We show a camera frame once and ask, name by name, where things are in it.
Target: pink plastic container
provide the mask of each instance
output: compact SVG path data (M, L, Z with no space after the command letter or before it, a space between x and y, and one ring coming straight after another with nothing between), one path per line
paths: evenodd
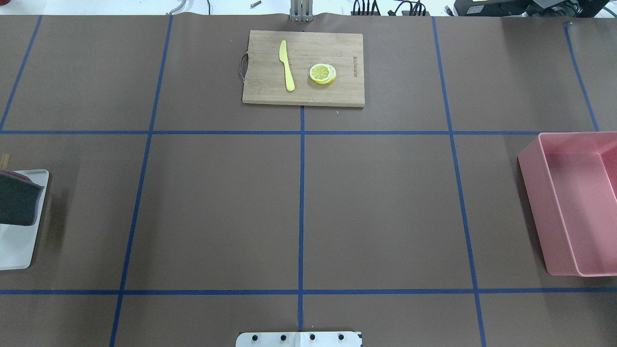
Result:
M617 276L617 132L541 133L518 161L548 272Z

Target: cutting board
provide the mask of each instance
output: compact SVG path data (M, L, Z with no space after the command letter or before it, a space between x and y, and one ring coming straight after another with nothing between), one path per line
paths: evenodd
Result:
M287 91L281 41L287 41L296 89ZM242 101L246 104L364 107L362 34L251 30ZM332 84L319 85L309 70L317 63L336 69Z

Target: knife blade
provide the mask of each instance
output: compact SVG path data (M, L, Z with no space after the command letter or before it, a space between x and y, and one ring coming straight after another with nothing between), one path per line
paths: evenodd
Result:
M288 91L294 91L296 85L294 84L294 78L291 76L291 69L289 69L286 40L281 41L281 47L278 49L278 59L283 63L285 68L285 88L287 88Z

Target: knife handle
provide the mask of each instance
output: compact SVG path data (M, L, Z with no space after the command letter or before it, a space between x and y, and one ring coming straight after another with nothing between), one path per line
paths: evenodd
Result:
M283 62L283 65L285 66L285 88L287 88L288 91L294 91L296 85L294 84L294 78L291 76L289 63Z

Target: lemon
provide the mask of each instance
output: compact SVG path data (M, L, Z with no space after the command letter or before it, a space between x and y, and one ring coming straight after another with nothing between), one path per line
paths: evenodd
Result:
M336 78L336 69L329 64L315 64L310 68L309 75L315 83L329 85Z

